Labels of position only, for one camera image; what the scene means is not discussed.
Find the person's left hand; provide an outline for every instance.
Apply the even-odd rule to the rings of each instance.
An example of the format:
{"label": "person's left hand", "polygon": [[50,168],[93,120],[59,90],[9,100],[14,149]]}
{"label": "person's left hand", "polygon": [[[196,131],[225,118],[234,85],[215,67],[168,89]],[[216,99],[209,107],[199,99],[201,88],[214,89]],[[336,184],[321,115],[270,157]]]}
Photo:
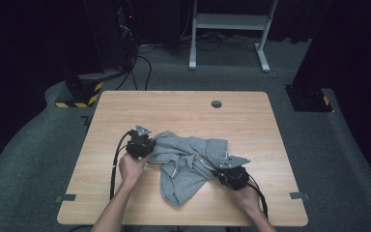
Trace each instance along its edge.
{"label": "person's left hand", "polygon": [[149,156],[136,160],[129,153],[125,153],[119,162],[119,170],[122,174],[122,184],[134,185],[144,172],[144,165]]}

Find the yellow and black hazard tape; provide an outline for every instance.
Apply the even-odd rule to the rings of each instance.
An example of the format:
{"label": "yellow and black hazard tape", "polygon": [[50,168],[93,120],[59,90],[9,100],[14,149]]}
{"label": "yellow and black hazard tape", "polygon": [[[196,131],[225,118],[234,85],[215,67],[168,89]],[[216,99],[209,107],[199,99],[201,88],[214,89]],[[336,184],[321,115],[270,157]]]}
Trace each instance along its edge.
{"label": "yellow and black hazard tape", "polygon": [[87,96],[87,98],[89,100],[87,101],[55,101],[56,103],[56,106],[58,107],[61,107],[61,108],[68,108],[68,107],[79,107],[79,108],[83,108],[83,107],[91,107],[95,104],[96,100],[98,99],[99,97],[99,93],[100,93],[100,89],[101,89],[101,86],[103,85],[103,82],[100,82],[98,83],[93,92],[91,92],[90,94],[88,94],[89,96]]}

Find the gray carpet floor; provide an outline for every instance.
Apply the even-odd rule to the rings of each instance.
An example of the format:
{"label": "gray carpet floor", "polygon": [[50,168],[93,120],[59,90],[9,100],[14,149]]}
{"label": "gray carpet floor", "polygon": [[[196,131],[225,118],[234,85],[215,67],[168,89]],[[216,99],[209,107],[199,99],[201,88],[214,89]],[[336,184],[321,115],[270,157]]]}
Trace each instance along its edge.
{"label": "gray carpet floor", "polygon": [[[277,227],[278,231],[371,231],[371,168],[356,145],[330,89],[324,93],[334,112],[293,110],[284,85],[291,84],[310,42],[268,41],[265,46],[271,72],[263,73],[253,43],[223,45],[214,51],[197,50],[197,69],[188,69],[187,48],[143,46],[140,54],[153,71],[148,85],[154,90],[262,91],[266,92],[279,126],[309,222],[303,227]],[[206,49],[214,43],[199,42]],[[136,85],[144,89],[148,64],[138,59]],[[123,78],[104,81],[102,91],[115,90]],[[0,231],[69,231],[75,225],[57,222],[87,131],[89,108],[58,108],[60,88],[49,88],[47,108],[20,130],[0,156]],[[131,76],[121,90],[134,90]],[[136,226],[134,231],[176,231],[175,226]],[[225,231],[222,227],[181,227],[181,231]],[[90,227],[76,231],[90,231]],[[254,231],[244,227],[242,231]]]}

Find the hand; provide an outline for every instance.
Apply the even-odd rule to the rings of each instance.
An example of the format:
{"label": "hand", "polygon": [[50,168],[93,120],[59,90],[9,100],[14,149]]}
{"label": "hand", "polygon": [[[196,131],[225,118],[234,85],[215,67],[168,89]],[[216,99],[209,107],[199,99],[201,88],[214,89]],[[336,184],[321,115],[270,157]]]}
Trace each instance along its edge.
{"label": "hand", "polygon": [[144,165],[146,164],[148,156],[146,158],[137,160],[134,159],[130,154],[125,153],[119,162],[119,170],[122,174],[122,184],[135,185],[140,179],[144,172]]}
{"label": "hand", "polygon": [[[249,184],[258,188],[258,185],[252,180],[248,181]],[[259,203],[259,195],[256,190],[250,186],[245,186],[239,190],[233,190],[237,205],[247,213],[256,213],[261,211]]]}

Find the gray cloth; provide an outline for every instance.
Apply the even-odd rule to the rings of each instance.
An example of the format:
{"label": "gray cloth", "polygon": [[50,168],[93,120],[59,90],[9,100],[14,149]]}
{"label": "gray cloth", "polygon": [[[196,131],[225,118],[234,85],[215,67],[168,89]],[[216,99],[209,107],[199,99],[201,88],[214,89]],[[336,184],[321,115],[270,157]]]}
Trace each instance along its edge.
{"label": "gray cloth", "polygon": [[148,163],[162,163],[161,194],[181,206],[204,184],[215,178],[208,167],[219,167],[227,159],[228,141],[179,137],[171,131],[157,134],[156,147]]}

